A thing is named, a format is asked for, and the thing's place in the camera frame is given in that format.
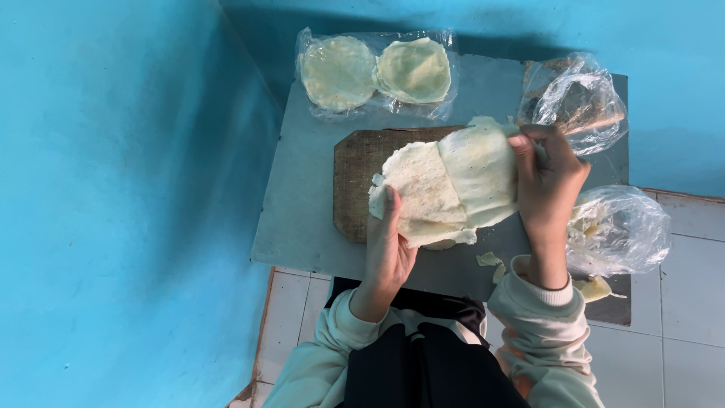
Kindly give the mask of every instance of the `white sleeve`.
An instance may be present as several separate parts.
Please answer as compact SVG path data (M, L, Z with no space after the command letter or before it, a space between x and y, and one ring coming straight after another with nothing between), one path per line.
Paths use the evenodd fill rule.
M529 256L514 261L528 262ZM532 408L604 407L584 348L589 325L584 297L569 283L544 290L522 280L513 267L494 290L489 310L504 324L501 369Z
M264 403L265 408L335 407L342 402L347 377L343 373L346 373L350 352L378 340L385 320L383 317L378 323L370 323L352 315L349 302L356 290L341 293L331 308L320 312L315 342L292 349Z

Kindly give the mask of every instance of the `white tile floor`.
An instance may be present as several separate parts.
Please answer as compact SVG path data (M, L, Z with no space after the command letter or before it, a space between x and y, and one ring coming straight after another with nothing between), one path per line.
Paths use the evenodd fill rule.
M631 327L590 321L586 342L597 390L607 407L720 407L725 379L725 204L657 194L672 217L673 245L660 268L632 277ZM314 338L329 277L277 268L252 398L259 408L290 350ZM487 338L502 345L489 314Z

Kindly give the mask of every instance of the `hand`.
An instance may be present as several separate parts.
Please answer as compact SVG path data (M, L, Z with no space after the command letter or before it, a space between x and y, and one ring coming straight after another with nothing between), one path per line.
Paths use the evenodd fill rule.
M537 165L534 141L546 150L543 166ZM561 289L569 279L566 224L589 175L589 162L574 155L554 126L524 125L508 142L516 154L518 210L531 243L531 261L520 276L543 289Z
M365 277L352 299L350 311L366 322L379 322L390 303L410 275L417 248L408 248L407 240L398 234L400 196L387 187L383 219L368 215L368 259Z

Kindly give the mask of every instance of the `plastic wrap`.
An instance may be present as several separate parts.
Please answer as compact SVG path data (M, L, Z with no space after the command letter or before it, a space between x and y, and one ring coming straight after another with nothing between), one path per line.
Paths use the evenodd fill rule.
M342 46L334 44L336 48L331 48L331 42L327 41L331 38L337 38L337 43L341 43ZM442 45L445 51L444 56L448 61L450 83L444 96L440 96L440 100L436 102L410 102L403 97L394 96L387 93L384 88L381 89L381 82L378 79L377 64L388 46L395 41L405 43L421 38L429 38ZM367 46L375 59L369 78L360 76L361 72L368 70L369 57L356 40ZM310 28L305 28L297 35L295 78L301 80L305 87L312 115L324 121L345 121L364 115L372 109L381 108L400 115L445 121L451 116L453 101L458 94L458 60L458 45L452 29L421 30L411 33L344 33L335 36L316 36L312 34ZM350 64L345 64L345 61L354 61L354 64L351 67L348 66ZM333 69L335 72L333 75L327 73L318 75L316 80L310 79L310 70L307 68L312 64L317 64L318 71ZM344 81L340 82L341 86L335 86L333 91L320 92L319 88L327 86L331 81L330 78L344 78ZM368 88L368 79L370 79L372 89ZM445 86L445 83L439 84L441 93ZM325 93L326 97L320 97L320 93Z
M606 150L629 130L612 75L593 55L574 52L526 64L517 125L556 125L577 155Z
M636 187L610 185L583 192L567 225L570 272L605 277L645 273L671 244L670 216Z

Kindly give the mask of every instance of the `blue painted wall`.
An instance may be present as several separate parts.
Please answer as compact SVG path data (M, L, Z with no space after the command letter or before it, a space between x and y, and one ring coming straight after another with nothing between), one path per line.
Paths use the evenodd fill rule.
M281 111L215 1L0 2L0 407L224 407Z
M466 53L594 53L629 76L631 183L725 197L725 2L220 0L281 106L297 32L453 27Z

